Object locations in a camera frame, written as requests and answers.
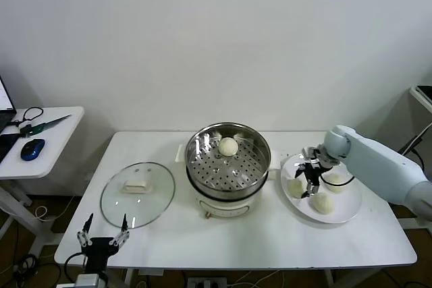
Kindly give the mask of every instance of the computer mouse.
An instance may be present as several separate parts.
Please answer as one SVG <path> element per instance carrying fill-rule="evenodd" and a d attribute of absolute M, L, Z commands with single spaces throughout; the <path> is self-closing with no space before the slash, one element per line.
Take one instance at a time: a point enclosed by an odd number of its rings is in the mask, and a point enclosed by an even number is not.
<path fill-rule="evenodd" d="M 41 138 L 35 138 L 34 140 L 28 141 L 22 147 L 21 150 L 21 159 L 24 161 L 34 160 L 39 156 L 41 150 L 45 146 L 45 140 Z"/>

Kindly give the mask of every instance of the laptop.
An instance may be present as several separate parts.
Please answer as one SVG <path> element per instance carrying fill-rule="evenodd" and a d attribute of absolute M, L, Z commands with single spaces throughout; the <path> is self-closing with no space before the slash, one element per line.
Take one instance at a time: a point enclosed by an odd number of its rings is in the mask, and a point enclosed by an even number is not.
<path fill-rule="evenodd" d="M 15 117 L 16 110 L 0 76 L 0 132 Z"/>

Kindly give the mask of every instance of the wooden floor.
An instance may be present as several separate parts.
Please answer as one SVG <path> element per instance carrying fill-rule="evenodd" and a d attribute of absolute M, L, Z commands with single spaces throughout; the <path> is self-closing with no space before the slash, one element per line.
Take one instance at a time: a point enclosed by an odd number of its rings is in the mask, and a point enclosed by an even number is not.
<path fill-rule="evenodd" d="M 33 205 L 29 210 L 34 211 L 37 206 L 46 206 L 49 214 L 59 214 L 68 204 L 69 198 L 51 198 L 51 199 L 34 199 Z M 76 207 L 79 204 L 79 199 L 75 199 L 67 212 L 57 219 L 53 225 L 53 231 L 56 233 L 63 233 L 68 227 L 69 221 L 72 218 Z M 394 212 L 398 217 L 410 217 L 411 213 L 405 208 L 395 206 Z M 7 219 L 7 215 L 0 211 L 0 225 Z M 12 259 L 14 257 L 14 247 L 16 245 L 17 233 L 18 244 L 16 250 L 16 260 L 25 256 L 32 245 L 34 236 L 27 229 L 18 225 L 16 222 L 12 224 L 3 238 L 0 240 L 0 288 L 12 278 Z M 412 266 L 396 266 L 386 268 L 384 271 L 379 271 L 369 279 L 359 284 L 358 288 L 398 288 L 403 287 L 407 281 L 419 281 L 432 288 L 432 239 L 429 233 L 425 230 L 409 230 L 406 232 L 411 244 L 414 246 L 418 261 Z M 54 253 L 56 246 L 46 247 L 39 259 L 40 264 L 54 262 Z M 80 273 L 81 269 L 78 267 L 71 267 L 70 272 L 73 277 Z M 337 270 L 334 272 L 336 280 L 344 276 L 349 270 Z M 163 277 L 138 277 L 137 272 L 134 273 L 132 278 L 131 287 L 135 286 L 141 281 L 150 281 L 147 287 L 152 288 L 182 288 L 184 286 L 184 279 L 188 277 L 227 277 L 228 283 L 235 283 L 241 276 L 245 275 L 246 271 L 165 271 Z M 55 283 L 58 270 L 54 266 L 44 266 L 28 281 L 24 287 L 35 288 L 49 288 Z M 118 269 L 117 274 L 124 277 L 125 270 Z M 253 271 L 241 282 L 255 283 L 260 278 L 271 274 L 271 271 Z M 398 283 L 393 282 L 389 276 L 392 276 Z M 282 287 L 282 276 L 284 284 L 283 287 L 326 287 L 326 281 L 322 270 L 291 270 L 275 273 L 268 279 L 259 283 L 260 288 L 279 288 Z M 67 279 L 61 272 L 59 283 L 66 283 Z M 237 288 L 247 288 L 251 285 L 236 285 Z M 12 281 L 6 287 L 16 288 L 16 283 Z M 138 288 L 145 288 L 144 283 L 140 283 Z M 409 285 L 408 288 L 425 287 L 422 285 Z"/>

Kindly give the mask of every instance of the steamed bun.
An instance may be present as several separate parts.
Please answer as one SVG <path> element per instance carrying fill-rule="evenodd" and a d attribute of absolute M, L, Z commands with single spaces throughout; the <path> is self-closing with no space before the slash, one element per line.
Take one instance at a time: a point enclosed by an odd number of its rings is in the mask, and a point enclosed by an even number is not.
<path fill-rule="evenodd" d="M 324 192 L 319 192 L 310 197 L 312 206 L 321 214 L 330 214 L 335 210 L 333 199 Z"/>
<path fill-rule="evenodd" d="M 299 178 L 288 180 L 288 191 L 294 198 L 300 199 L 304 193 L 302 181 Z"/>
<path fill-rule="evenodd" d="M 323 178 L 329 182 L 329 183 L 334 183 L 335 185 L 339 185 L 341 183 L 346 182 L 346 180 L 341 177 L 340 175 L 338 175 L 337 173 L 330 173 L 329 175 L 324 175 Z M 340 186 L 340 187 L 335 187 L 334 185 L 328 185 L 325 184 L 327 186 L 327 188 L 329 190 L 331 190 L 332 192 L 336 193 L 336 194 L 340 194 L 341 192 L 343 192 L 346 189 L 346 186 Z"/>
<path fill-rule="evenodd" d="M 217 148 L 222 155 L 233 156 L 238 151 L 238 144 L 233 138 L 223 138 Z"/>

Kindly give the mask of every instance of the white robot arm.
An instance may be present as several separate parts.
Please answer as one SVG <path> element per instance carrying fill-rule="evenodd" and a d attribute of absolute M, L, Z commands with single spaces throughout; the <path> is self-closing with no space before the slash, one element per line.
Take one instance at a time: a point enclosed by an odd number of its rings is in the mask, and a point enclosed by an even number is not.
<path fill-rule="evenodd" d="M 304 155 L 311 166 L 304 170 L 308 179 L 306 196 L 317 192 L 318 176 L 341 161 L 378 196 L 405 205 L 414 214 L 432 221 L 432 183 L 421 168 L 381 143 L 363 138 L 354 129 L 335 126 L 327 132 L 322 145 L 305 148 Z"/>

